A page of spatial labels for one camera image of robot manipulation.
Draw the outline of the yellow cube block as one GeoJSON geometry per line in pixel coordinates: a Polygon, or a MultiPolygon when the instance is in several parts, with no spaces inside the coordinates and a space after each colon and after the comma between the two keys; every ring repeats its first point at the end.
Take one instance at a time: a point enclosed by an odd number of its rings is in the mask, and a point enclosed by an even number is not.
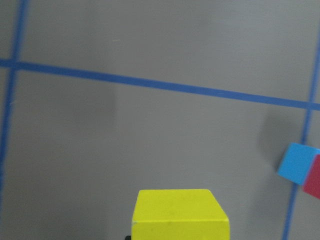
{"type": "Polygon", "coordinates": [[[208,189],[143,189],[137,195],[133,240],[230,238],[229,218],[208,189]]]}

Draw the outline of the blue cube block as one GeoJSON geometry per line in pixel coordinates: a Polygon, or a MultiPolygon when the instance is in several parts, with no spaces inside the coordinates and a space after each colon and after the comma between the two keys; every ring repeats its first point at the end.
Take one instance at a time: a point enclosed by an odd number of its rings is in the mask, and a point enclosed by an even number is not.
{"type": "Polygon", "coordinates": [[[290,143],[282,157],[277,174],[302,186],[307,179],[316,155],[319,154],[320,150],[318,148],[290,143]]]}

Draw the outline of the red cube block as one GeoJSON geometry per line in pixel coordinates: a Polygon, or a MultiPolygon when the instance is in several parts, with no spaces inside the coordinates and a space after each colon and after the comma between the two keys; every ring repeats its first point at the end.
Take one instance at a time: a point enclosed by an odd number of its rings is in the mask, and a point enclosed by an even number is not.
{"type": "Polygon", "coordinates": [[[320,198],[320,155],[317,154],[308,172],[302,188],[303,192],[319,199],[320,198]]]}

